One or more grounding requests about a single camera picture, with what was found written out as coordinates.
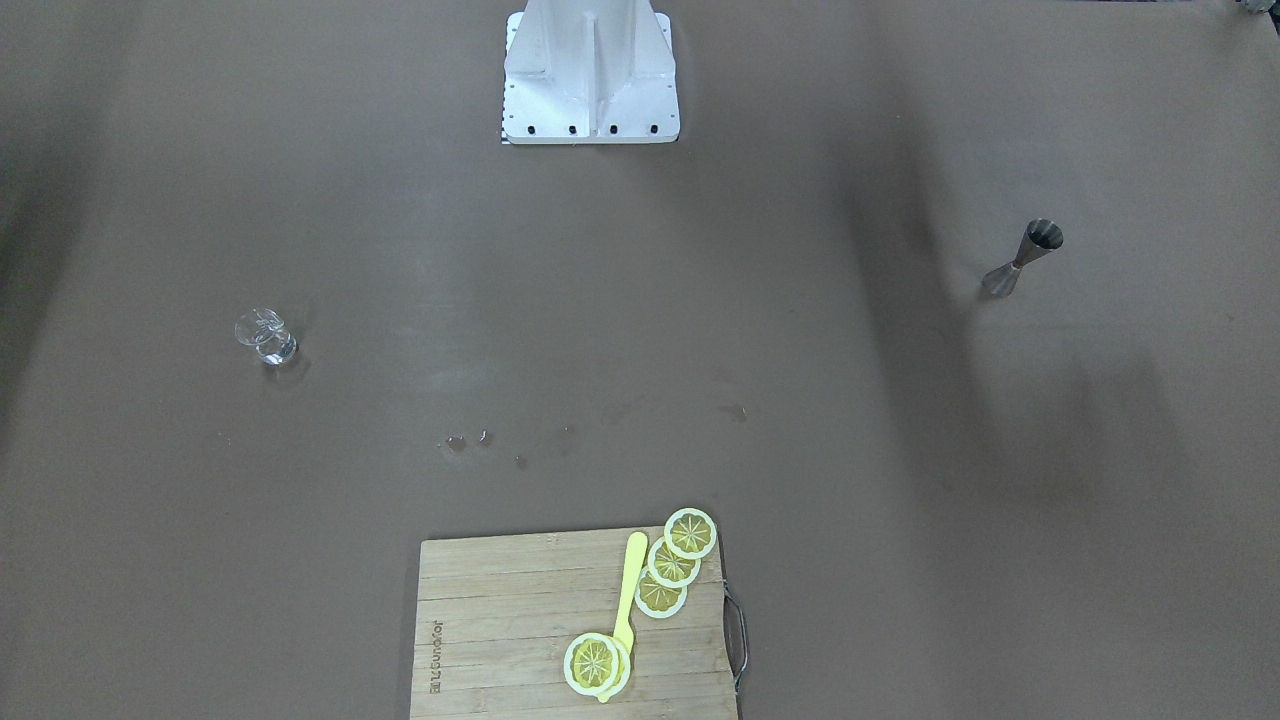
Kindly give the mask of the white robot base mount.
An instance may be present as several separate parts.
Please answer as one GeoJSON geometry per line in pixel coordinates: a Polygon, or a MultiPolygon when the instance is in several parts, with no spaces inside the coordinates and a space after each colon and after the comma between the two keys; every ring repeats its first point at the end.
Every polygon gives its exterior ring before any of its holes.
{"type": "Polygon", "coordinates": [[[672,143],[681,135],[671,18],[649,1],[530,1],[506,20],[500,138],[672,143]]]}

